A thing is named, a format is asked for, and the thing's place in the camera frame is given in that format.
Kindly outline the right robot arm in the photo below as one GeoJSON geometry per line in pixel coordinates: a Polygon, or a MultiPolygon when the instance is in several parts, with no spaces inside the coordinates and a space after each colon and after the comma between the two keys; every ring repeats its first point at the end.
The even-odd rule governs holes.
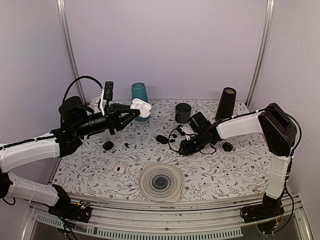
{"type": "Polygon", "coordinates": [[[271,156],[268,185],[262,203],[245,206],[240,216],[245,223],[261,221],[284,214],[281,199],[287,191],[294,153],[302,138],[300,124],[278,104],[238,116],[210,123],[201,112],[188,120],[191,138],[180,143],[178,154],[189,156],[200,152],[206,145],[229,138],[259,133],[264,136],[271,156]]]}

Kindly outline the black gold-trimmed earbud case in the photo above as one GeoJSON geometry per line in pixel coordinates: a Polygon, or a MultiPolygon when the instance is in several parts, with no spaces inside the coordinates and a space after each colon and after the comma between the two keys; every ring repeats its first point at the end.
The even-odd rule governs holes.
{"type": "Polygon", "coordinates": [[[225,152],[231,152],[231,151],[233,150],[234,146],[233,146],[231,143],[229,143],[229,142],[224,142],[224,143],[222,144],[222,148],[223,148],[223,150],[224,150],[225,152]]]}

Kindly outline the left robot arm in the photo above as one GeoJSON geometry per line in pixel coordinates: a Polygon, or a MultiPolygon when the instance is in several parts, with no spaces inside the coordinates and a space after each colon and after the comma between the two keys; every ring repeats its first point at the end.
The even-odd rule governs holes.
{"type": "Polygon", "coordinates": [[[113,103],[103,112],[83,105],[78,96],[66,99],[58,109],[62,125],[42,136],[0,146],[0,197],[20,198],[48,206],[48,212],[62,219],[88,223],[92,208],[86,203],[72,203],[66,191],[57,184],[41,184],[21,178],[12,169],[43,159],[73,154],[85,136],[109,130],[123,130],[141,113],[133,104],[113,103]]]}

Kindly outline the white oval earbud case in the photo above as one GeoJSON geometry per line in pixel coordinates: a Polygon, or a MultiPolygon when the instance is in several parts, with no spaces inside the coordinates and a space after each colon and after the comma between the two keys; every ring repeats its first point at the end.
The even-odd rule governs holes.
{"type": "Polygon", "coordinates": [[[145,102],[139,98],[134,98],[131,101],[130,108],[131,109],[139,109],[140,110],[140,114],[139,114],[140,118],[146,119],[151,115],[152,106],[148,102],[145,102]]]}

